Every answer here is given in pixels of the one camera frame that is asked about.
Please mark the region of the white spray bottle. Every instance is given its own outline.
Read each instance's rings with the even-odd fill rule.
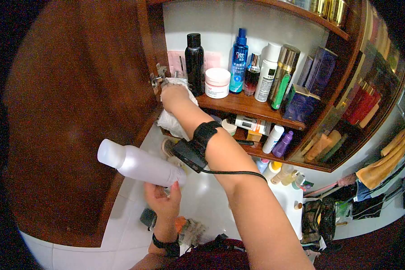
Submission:
[[[170,187],[175,181],[182,186],[186,181],[186,173],[182,168],[135,146],[122,146],[108,139],[104,139],[99,146],[97,160],[116,168],[124,176],[159,186]]]

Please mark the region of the wooden shelf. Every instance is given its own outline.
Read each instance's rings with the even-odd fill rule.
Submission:
[[[172,0],[147,0],[147,4],[149,6],[151,6],[151,5],[166,3],[166,2],[170,2],[170,1],[172,1]],[[314,14],[303,8],[297,7],[293,4],[282,2],[279,0],[253,0],[252,2],[257,2],[257,3],[265,4],[268,6],[274,6],[274,7],[281,8],[283,11],[285,11],[287,13],[291,13],[295,16],[298,16],[303,19],[307,19],[311,22],[314,22],[316,24],[319,24],[319,25],[327,28],[328,30],[332,31],[333,33],[340,36],[344,40],[349,39],[349,35],[347,33],[345,33],[343,30],[341,30],[339,27],[337,27],[336,25],[323,19],[322,17],[318,16],[317,14]]]
[[[243,91],[240,94],[228,94],[223,99],[212,99],[206,94],[196,98],[201,108],[210,108],[219,111],[226,111],[239,115],[245,115],[261,120],[280,124],[284,127],[291,127],[297,130],[304,130],[306,126],[302,122],[283,119],[280,110],[272,110],[267,102],[259,102],[252,96],[246,96]]]
[[[173,137],[175,139],[180,139],[180,138],[172,136],[171,133],[166,129],[161,128],[161,130],[162,130],[162,134],[164,134],[165,136]],[[237,139],[237,140],[244,140],[244,139],[246,139],[246,136],[247,136],[246,133],[247,133],[247,131],[245,129],[242,129],[242,128],[238,127],[236,133],[233,136],[233,138]],[[269,159],[269,160],[272,160],[272,161],[278,161],[278,162],[281,162],[281,163],[291,164],[291,165],[299,166],[299,167],[303,167],[303,168],[314,169],[314,170],[316,169],[316,170],[319,170],[319,171],[329,172],[329,170],[326,169],[326,168],[321,168],[321,167],[310,165],[310,164],[304,164],[304,163],[285,160],[283,158],[275,157],[271,153],[266,154],[266,153],[263,152],[263,149],[262,149],[263,148],[263,143],[255,142],[255,144],[252,145],[252,146],[242,145],[242,144],[240,144],[240,145],[246,151],[246,153],[248,153],[251,156],[256,156],[256,157],[259,157],[259,158],[262,158],[262,159]]]

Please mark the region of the black spray bottle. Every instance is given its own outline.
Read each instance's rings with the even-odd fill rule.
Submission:
[[[201,47],[201,35],[197,33],[187,35],[187,47],[184,51],[186,59],[187,86],[197,97],[204,94],[204,49]]]

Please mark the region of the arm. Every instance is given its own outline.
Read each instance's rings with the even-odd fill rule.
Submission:
[[[164,108],[178,119],[189,138],[201,123],[213,121],[189,100],[187,91],[180,86],[163,89],[162,102]],[[205,151],[210,169],[259,172],[251,157],[232,136],[223,128],[217,130]],[[225,189],[252,268],[314,269],[267,183],[253,175],[215,177]]]
[[[144,183],[144,192],[148,205],[156,212],[156,226],[154,234],[156,239],[164,243],[173,243],[177,239],[177,230],[174,220],[180,211],[181,193],[176,181],[171,187],[168,198],[161,186]],[[176,258],[166,257],[166,251],[157,248],[153,241],[148,248],[148,253],[132,270],[159,269],[170,264]]]

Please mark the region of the blue perfume box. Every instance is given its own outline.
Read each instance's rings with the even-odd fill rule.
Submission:
[[[318,48],[305,84],[309,93],[317,96],[324,95],[324,89],[329,83],[330,76],[335,68],[336,59],[337,55],[334,52],[326,48]]]
[[[306,88],[293,84],[286,97],[282,118],[304,123],[319,105],[319,101],[319,96],[310,94]]]
[[[306,57],[306,62],[304,62],[304,66],[301,71],[300,77],[298,78],[297,85],[303,87],[305,86],[306,81],[308,80],[309,77],[309,73],[311,72],[312,63],[313,58],[308,55],[308,57]]]

